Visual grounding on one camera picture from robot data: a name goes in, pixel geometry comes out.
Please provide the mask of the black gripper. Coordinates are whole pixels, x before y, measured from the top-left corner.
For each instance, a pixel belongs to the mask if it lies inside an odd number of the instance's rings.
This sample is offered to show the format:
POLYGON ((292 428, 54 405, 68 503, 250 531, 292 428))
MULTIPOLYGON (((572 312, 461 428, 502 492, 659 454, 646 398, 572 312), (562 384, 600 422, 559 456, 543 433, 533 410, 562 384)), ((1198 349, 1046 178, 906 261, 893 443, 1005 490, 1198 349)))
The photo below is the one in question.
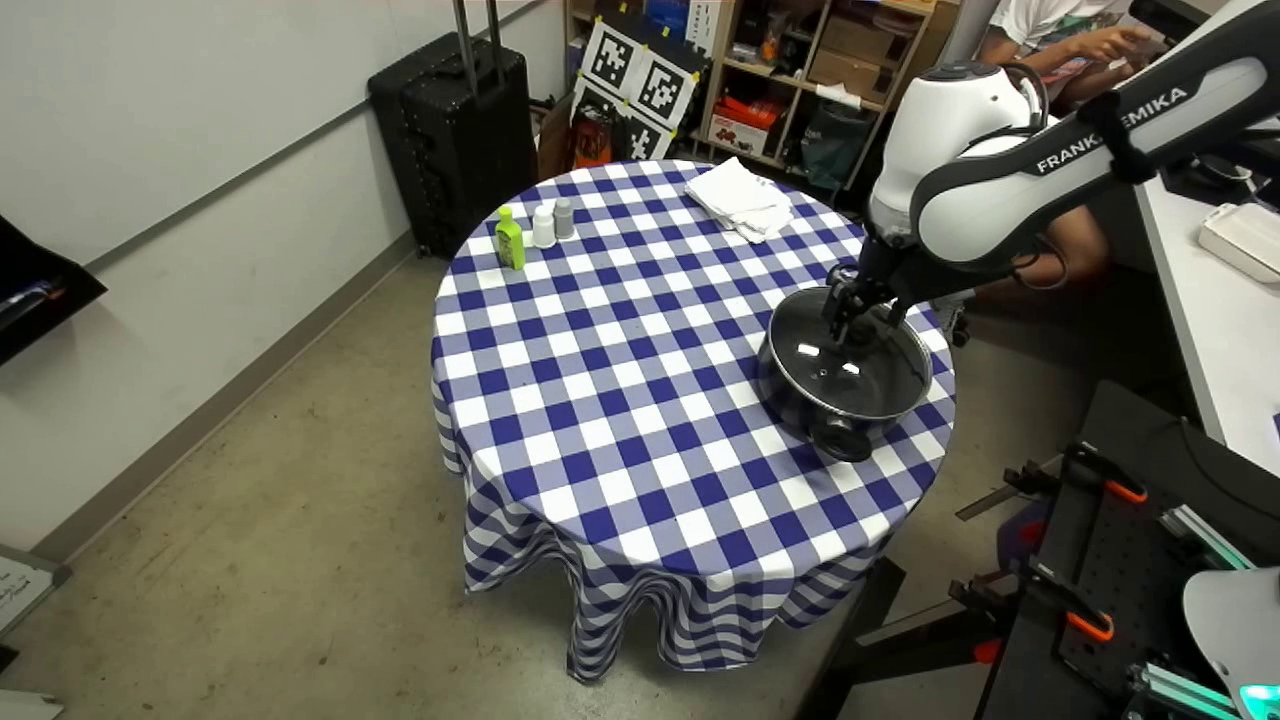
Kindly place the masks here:
POLYGON ((879 309, 893 324, 899 324, 910 309, 895 270, 835 266, 823 275, 823 289, 823 324, 835 346, 850 346, 871 309, 879 309))

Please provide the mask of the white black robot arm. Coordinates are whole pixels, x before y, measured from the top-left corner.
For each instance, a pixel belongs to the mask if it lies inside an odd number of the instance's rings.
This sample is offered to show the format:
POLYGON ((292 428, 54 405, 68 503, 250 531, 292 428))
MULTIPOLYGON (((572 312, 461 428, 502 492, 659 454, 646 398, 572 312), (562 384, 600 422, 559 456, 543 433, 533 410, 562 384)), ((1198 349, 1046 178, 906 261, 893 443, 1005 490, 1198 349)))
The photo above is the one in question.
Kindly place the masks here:
POLYGON ((1276 0, 1226 0, 1067 116, 1046 111, 1029 64, 917 78, 866 197, 871 236, 850 270, 827 271, 827 333, 850 337, 871 312, 1005 282, 1067 207, 1266 121, 1280 107, 1276 35, 1276 0))

